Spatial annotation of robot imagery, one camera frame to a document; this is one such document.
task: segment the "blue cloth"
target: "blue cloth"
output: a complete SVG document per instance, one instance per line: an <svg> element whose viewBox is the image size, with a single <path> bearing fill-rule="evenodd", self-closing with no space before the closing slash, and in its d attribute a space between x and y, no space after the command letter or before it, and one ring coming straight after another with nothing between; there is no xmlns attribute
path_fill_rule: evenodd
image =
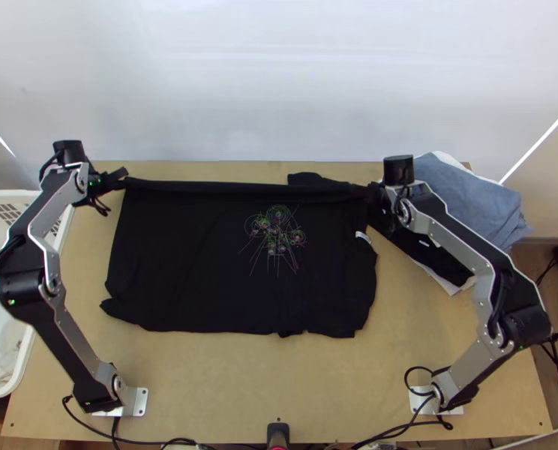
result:
<svg viewBox="0 0 558 450"><path fill-rule="evenodd" d="M450 215L501 250L531 232L521 212L521 195L427 153L415 159L415 178L448 205Z"/></svg>

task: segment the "silver arm panel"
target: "silver arm panel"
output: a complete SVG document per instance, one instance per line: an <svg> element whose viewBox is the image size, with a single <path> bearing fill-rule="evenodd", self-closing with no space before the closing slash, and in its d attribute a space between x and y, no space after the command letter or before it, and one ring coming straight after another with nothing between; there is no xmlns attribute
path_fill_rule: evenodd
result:
<svg viewBox="0 0 558 450"><path fill-rule="evenodd" d="M64 210L87 196L89 163L55 166L41 182L42 193L8 230L17 248L1 264L0 301L17 319L34 326L75 386L86 413L143 416L148 390L127 386L115 367L101 361L65 307L59 253L45 237Z"/></svg>
<svg viewBox="0 0 558 450"><path fill-rule="evenodd" d="M474 241L480 242L481 246L488 248L490 252L496 251L499 252L499 257L505 257L514 270L514 276L524 278L533 286L543 310L542 300L539 298L535 284L514 267L509 256L450 216L447 205L423 181L414 181L406 187L385 186L385 191L391 202L392 212L398 217L403 227L414 233L429 236L477 277L472 293L472 301L478 317L477 338L452 366L439 373L434 373L431 380L431 388L435 392L436 398L439 399L439 408L450 410L460 404L468 403L478 390L478 384L519 348L518 343L513 341L513 336L506 336L499 322L495 325L496 333L493 337L488 333L488 321L494 313L492 295L496 272L484 254L459 236L460 230L463 230L465 235L472 235ZM414 200L416 197L433 197L431 200L439 200L442 203L443 211L448 216L448 226L440 223L430 214L419 210ZM464 392L465 389L472 392L470 394Z"/></svg>

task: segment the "clothing label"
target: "clothing label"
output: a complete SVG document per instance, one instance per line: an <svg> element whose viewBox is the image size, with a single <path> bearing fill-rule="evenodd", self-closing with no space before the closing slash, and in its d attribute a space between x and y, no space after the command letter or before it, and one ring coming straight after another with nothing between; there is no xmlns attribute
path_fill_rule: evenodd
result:
<svg viewBox="0 0 558 450"><path fill-rule="evenodd" d="M367 235L365 235L362 231L357 231L356 232L356 237L357 238L363 238L366 242L368 242L369 245L373 245L373 242L371 242L371 238L369 238Z"/></svg>

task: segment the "wooden floor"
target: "wooden floor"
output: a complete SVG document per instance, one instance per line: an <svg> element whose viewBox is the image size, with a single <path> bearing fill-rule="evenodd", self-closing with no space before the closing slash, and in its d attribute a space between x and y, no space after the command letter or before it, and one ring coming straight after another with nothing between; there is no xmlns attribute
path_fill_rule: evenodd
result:
<svg viewBox="0 0 558 450"><path fill-rule="evenodd" d="M551 247L543 244L519 244L512 251L515 265L530 278L535 279L551 259ZM541 297L544 300L546 310L550 315L554 331L558 332L558 267L553 268L544 279L540 288ZM544 390L547 406L550 411L552 425L558 428L558 376L556 368L545 352L537 347L530 350L535 359L541 386ZM427 449L427 450L488 450L494 447L512 443L518 438L493 438L473 440L450 440L433 442L399 442L398 445L405 449ZM231 445L233 449L245 449ZM0 450L104 450L111 449L112 444L108 442L62 442L40 439L17 439L0 437ZM148 450L156 449L151 446L121 445L124 450ZM518 450L558 450L558 434L530 442L516 447Z"/></svg>

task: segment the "black cable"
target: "black cable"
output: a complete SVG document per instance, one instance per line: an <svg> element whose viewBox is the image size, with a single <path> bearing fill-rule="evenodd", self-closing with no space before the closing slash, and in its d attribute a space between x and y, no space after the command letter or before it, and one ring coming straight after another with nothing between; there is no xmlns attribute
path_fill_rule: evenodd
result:
<svg viewBox="0 0 558 450"><path fill-rule="evenodd" d="M420 395L421 397L428 397L429 395L434 395L434 393L432 391L429 392L417 392L414 389L412 389L410 387L410 385L408 384L408 376L410 375L410 372L412 371L417 371L417 370L421 370L421 371L427 371L429 372L429 374L431 374L431 376L434 375L433 371L431 369L427 369L426 367L423 366L412 366L411 368L409 368L406 372L404 372L404 384L406 385L406 388L411 391L414 395Z"/></svg>
<svg viewBox="0 0 558 450"><path fill-rule="evenodd" d="M114 446L115 450L121 450L119 448L119 444L116 442L116 429L119 427L120 421L121 418L119 416L115 417L114 420L112 420L112 431L110 431L110 436L112 438L112 445Z"/></svg>
<svg viewBox="0 0 558 450"><path fill-rule="evenodd" d="M46 174L46 169L48 167L50 167L50 165L52 165L52 163L54 162L54 160L59 156L62 155L62 152L64 152L64 149L60 149L58 151L56 151L56 153L54 154L54 156L52 156L49 160L46 161L46 163L41 167L40 169L40 182L41 180L44 179L44 175Z"/></svg>
<svg viewBox="0 0 558 450"><path fill-rule="evenodd" d="M62 398L62 406L64 407L64 410L67 412L67 414L75 422L77 422L79 425L82 425L84 428L87 428L92 433L96 433L98 436L106 437L107 439L112 440L113 445L115 445L116 443L135 444L136 446L167 446L171 443L182 444L182 445L185 445L185 446L196 446L197 445L196 441L194 441L193 439L188 439L186 437L175 437L175 438L173 438L171 440L168 440L168 441L134 441L134 440L131 440L131 439L123 439L122 437L116 437L116 436L113 437L111 434L104 433L103 431L100 431L97 428L94 428L91 425L86 424L81 419L77 418L77 416L74 415L71 412L71 410L69 409L69 407L67 406L67 403L71 400L71 398L73 398L72 395L68 395L67 397ZM120 422L120 420L121 420L120 417L115 418L115 419L118 419L117 422ZM116 431L116 428L114 427L114 422L112 423L112 429L114 431Z"/></svg>
<svg viewBox="0 0 558 450"><path fill-rule="evenodd" d="M415 411L415 413L412 415L412 418L410 419L410 421L406 424L402 424L402 425L398 425L396 427L390 428L389 430L385 430L380 434L377 434L376 436L370 437L369 439L365 439L363 441L357 442L356 444L352 445L352 450L358 450L361 447L366 446L367 444L373 443L377 440L384 440L384 439L394 439L395 437L401 436L402 434L406 433L409 428L411 427L418 427L420 425L442 425L446 430L450 431L454 428L454 425L452 425L451 423L444 421L441 415L437 415L437 420L431 420L431 421L422 421L422 422L417 422L415 421L417 416L419 415L419 413L421 412L421 410L423 409L423 407L428 404L431 400L433 400L435 398L435 394L432 393L432 395L430 397L427 397L423 403L421 403L421 406L418 407L418 409Z"/></svg>
<svg viewBox="0 0 558 450"><path fill-rule="evenodd" d="M431 369L428 369L424 366L413 366L413 367L410 367L406 372L404 372L404 384L406 385L406 388L415 395L420 395L422 397L427 397L423 401L423 403L421 403L421 406L419 406L418 409L415 411L415 413L412 415L412 418L410 419L410 421L407 424L398 425L396 427L390 428L389 430L383 431L382 433L379 433L376 436L370 437L369 439L365 439L363 441L357 442L356 444L354 444L351 447L351 450L360 449L361 447L366 446L367 444L373 443L377 440L394 439L395 437L401 436L402 434L406 433L409 430L409 428L418 427L419 425L442 425L448 431L454 429L454 425L452 425L450 422L447 422L447 421L443 420L442 416L439 415L439 414L436 415L437 420L420 421L420 422L415 421L417 416L419 415L419 413L423 409L423 407L426 404L428 404L431 400L433 400L434 398L437 397L435 395L435 392L432 392L432 391L430 391L430 392L417 392L410 387L410 384L408 383L408 376L410 375L410 372L416 371L416 370L427 371L427 372L429 372L429 374L431 374L431 376L434 375L434 372Z"/></svg>
<svg viewBox="0 0 558 450"><path fill-rule="evenodd" d="M535 285L537 287L539 287L539 285L542 284L544 277L548 274L550 270L552 270L554 266L556 266L556 264L558 264L558 262L556 262L556 260L552 258L550 262L547 264L546 269L535 279Z"/></svg>

